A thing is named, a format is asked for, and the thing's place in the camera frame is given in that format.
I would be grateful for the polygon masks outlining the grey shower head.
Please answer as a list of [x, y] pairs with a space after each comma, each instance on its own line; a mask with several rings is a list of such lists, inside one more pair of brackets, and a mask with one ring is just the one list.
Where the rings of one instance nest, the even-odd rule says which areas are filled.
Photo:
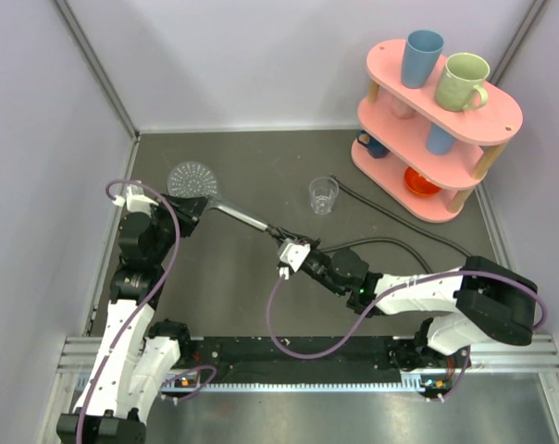
[[177, 198], [202, 198], [208, 200], [207, 209], [218, 210], [245, 225], [259, 231], [268, 231], [270, 225], [264, 219], [241, 209], [222, 196], [217, 177], [206, 165], [186, 161], [174, 166], [168, 173], [168, 194]]

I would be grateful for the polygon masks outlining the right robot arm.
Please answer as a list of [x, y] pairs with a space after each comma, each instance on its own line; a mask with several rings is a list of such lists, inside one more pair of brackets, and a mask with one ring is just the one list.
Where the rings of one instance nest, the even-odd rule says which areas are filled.
[[287, 254], [287, 264], [347, 297], [359, 315], [428, 313], [415, 336], [416, 357], [428, 366], [487, 339], [511, 346], [532, 341], [537, 286], [481, 256], [439, 274], [397, 276], [371, 271], [348, 248], [327, 255], [301, 241]]

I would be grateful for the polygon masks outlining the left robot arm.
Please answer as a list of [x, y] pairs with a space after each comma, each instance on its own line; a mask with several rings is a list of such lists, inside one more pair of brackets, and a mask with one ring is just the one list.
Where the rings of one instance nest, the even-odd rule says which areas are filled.
[[106, 327], [81, 396], [59, 416], [63, 443], [143, 443], [151, 408], [173, 366], [193, 356], [183, 323], [154, 323], [155, 309], [180, 238], [190, 236], [206, 209], [205, 197], [146, 196], [129, 200], [118, 224], [118, 267], [109, 284]]

